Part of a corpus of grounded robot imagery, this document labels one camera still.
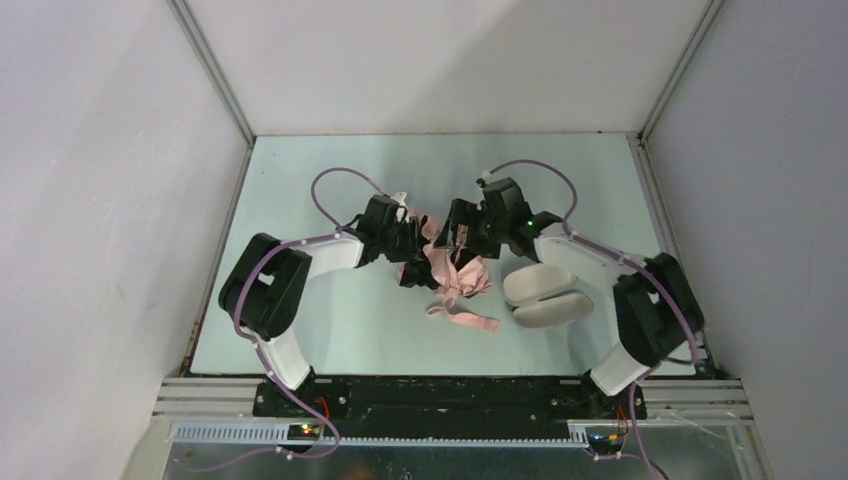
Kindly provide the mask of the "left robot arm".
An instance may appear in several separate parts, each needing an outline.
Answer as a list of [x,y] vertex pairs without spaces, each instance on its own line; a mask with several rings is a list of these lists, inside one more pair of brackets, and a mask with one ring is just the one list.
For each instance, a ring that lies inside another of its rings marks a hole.
[[438,231],[434,218],[413,211],[401,195],[375,194],[362,213],[329,234],[282,241],[258,233],[224,281],[218,305],[236,334],[251,343],[266,375],[296,390],[313,373],[293,330],[307,282],[379,258],[423,261]]

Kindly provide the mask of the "pink folding umbrella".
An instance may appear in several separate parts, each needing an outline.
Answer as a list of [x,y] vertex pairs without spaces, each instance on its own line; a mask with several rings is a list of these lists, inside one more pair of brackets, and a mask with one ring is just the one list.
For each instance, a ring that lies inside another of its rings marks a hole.
[[[410,213],[410,216],[419,215],[426,214],[416,210]],[[435,248],[433,241],[442,227],[437,219],[428,217],[424,233],[429,242],[423,246],[423,253],[429,259],[433,277],[440,287],[433,291],[436,300],[427,307],[426,314],[431,317],[443,317],[460,326],[497,333],[500,329],[498,319],[457,307],[460,299],[470,299],[492,289],[493,281],[486,260],[473,256],[468,251],[457,253],[454,249]]]

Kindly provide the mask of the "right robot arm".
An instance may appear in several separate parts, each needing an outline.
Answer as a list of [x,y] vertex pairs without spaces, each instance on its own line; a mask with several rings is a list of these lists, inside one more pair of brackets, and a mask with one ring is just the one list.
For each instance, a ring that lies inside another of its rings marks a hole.
[[614,249],[579,233],[566,216],[533,211],[511,178],[478,181],[478,202],[456,198],[434,250],[470,255],[464,269],[496,259],[503,249],[530,260],[502,283],[513,319],[547,328],[586,317],[597,303],[580,293],[583,281],[613,313],[617,343],[585,373],[591,392],[613,397],[649,376],[681,345],[697,352],[703,314],[679,262]]

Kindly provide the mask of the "white oval storage case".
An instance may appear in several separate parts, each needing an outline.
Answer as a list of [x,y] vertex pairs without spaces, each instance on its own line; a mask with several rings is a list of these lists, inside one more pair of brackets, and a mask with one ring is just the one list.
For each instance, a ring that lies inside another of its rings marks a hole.
[[509,273],[503,280],[506,303],[515,322],[541,329],[585,318],[592,300],[577,290],[578,277],[565,268],[534,264]]

